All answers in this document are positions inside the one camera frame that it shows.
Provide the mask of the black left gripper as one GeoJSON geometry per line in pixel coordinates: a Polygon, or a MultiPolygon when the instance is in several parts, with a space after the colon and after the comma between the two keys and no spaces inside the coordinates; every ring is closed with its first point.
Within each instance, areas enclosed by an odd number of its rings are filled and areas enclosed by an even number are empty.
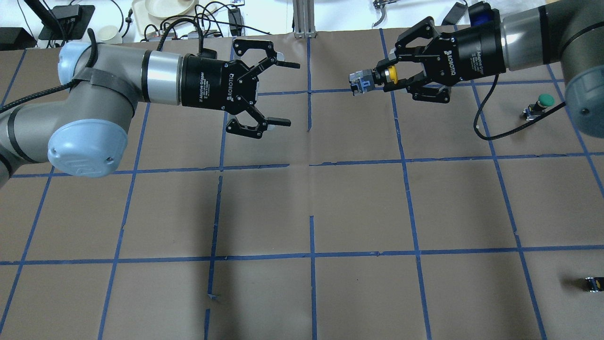
{"type": "Polygon", "coordinates": [[[269,127],[290,127],[289,119],[266,118],[255,107],[257,76],[272,65],[294,69],[300,69],[301,65],[279,60],[280,54],[269,40],[235,39],[233,47],[237,56],[243,56],[248,50],[262,50],[266,57],[250,68],[241,60],[185,55],[181,69],[181,105],[228,112],[233,118],[229,119],[225,131],[242,137],[262,138],[269,127]],[[236,116],[242,112],[247,112],[255,125],[241,124],[236,116]]]}

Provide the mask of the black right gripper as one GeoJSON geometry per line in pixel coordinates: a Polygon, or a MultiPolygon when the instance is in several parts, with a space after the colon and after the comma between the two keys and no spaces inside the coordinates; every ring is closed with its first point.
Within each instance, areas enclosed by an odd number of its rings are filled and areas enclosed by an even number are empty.
{"type": "Polygon", "coordinates": [[[506,72],[501,29],[496,22],[440,35],[434,18],[425,17],[398,36],[394,52],[380,60],[376,70],[382,71],[399,62],[422,64],[427,76],[418,73],[408,79],[387,82],[383,91],[405,90],[421,102],[449,103],[450,86],[506,72]],[[427,86],[432,81],[442,85],[427,86]]]}

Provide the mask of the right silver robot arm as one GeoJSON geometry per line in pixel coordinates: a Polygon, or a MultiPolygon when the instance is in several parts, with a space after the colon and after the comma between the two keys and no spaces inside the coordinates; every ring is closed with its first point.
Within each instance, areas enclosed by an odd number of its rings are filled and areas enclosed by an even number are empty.
{"type": "Polygon", "coordinates": [[[451,86],[559,62],[565,103],[581,133],[602,138],[603,2],[559,0],[501,18],[483,1],[470,7],[470,27],[440,33],[432,17],[401,33],[388,58],[368,71],[385,92],[447,103],[451,86]]]}

